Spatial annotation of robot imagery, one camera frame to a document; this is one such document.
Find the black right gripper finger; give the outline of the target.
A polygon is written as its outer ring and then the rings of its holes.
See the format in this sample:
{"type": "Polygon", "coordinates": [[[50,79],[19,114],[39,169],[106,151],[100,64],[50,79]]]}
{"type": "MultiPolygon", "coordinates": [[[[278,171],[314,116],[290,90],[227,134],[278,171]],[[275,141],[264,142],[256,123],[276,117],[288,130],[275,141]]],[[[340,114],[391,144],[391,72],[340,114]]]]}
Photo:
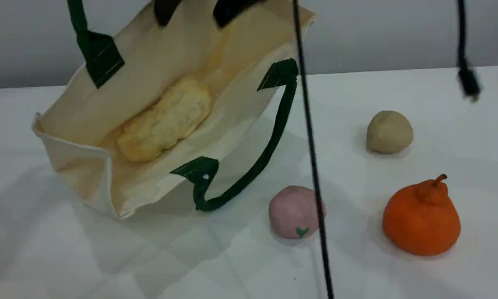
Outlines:
{"type": "Polygon", "coordinates": [[[266,0],[218,0],[213,10],[213,17],[217,26],[224,28],[247,9],[264,2],[266,0]]]}
{"type": "Polygon", "coordinates": [[[154,0],[154,15],[159,26],[166,27],[181,0],[154,0]]]}

